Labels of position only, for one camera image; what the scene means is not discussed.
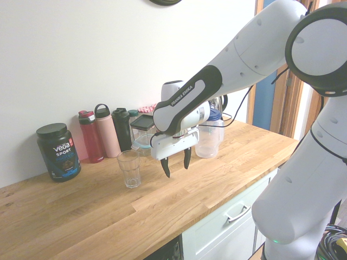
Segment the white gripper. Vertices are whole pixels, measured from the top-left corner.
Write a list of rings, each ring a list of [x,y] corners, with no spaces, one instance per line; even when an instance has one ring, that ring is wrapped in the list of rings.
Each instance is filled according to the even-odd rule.
[[[180,138],[174,138],[166,134],[153,136],[151,141],[151,156],[160,160],[165,175],[170,178],[169,156],[184,150],[184,168],[187,170],[191,159],[191,147],[199,141],[197,128],[189,129]]]

